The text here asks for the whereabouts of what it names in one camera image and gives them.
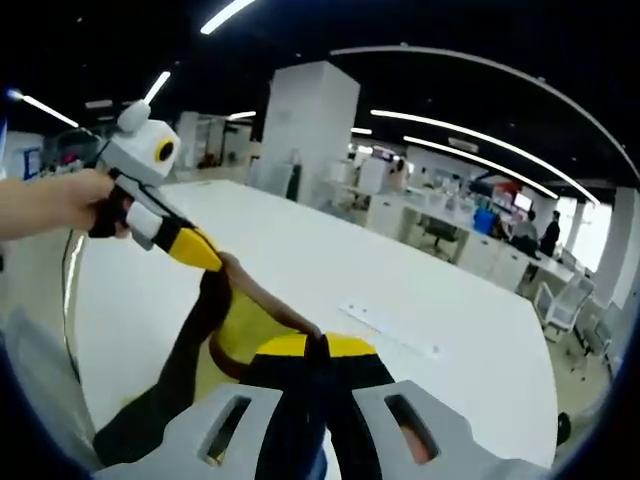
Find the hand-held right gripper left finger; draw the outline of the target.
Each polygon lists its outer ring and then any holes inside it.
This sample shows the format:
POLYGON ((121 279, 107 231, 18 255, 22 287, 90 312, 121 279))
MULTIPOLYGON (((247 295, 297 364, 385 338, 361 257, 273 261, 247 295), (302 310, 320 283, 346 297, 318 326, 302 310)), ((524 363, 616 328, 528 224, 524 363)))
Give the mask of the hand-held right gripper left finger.
MULTIPOLYGON (((241 382, 279 390, 257 461, 257 479, 322 479, 325 407, 319 394, 319 367, 325 336, 301 336, 300 355, 256 354, 241 382)), ((122 408, 94 437, 94 450, 108 467, 133 463, 160 446, 166 426, 195 400, 200 340, 181 335, 157 382, 122 408)))

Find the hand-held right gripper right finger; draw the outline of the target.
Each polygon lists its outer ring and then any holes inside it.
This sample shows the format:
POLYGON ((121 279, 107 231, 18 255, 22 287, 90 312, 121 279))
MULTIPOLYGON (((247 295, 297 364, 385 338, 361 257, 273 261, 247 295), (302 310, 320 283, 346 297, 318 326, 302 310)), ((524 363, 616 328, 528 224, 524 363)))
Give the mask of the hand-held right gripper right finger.
POLYGON ((543 479, 546 468, 501 458, 469 421, 411 380, 395 381, 367 342, 326 336, 338 396, 327 426, 344 479, 543 479))

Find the person's left hand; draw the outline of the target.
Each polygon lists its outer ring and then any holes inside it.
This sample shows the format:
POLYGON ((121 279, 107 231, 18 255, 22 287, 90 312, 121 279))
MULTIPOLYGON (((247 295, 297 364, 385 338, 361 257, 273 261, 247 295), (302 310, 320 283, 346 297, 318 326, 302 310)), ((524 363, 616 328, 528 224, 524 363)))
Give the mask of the person's left hand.
POLYGON ((93 169, 67 174, 61 181, 61 220, 65 227, 89 232, 98 218, 98 204, 109 198, 114 181, 93 169))

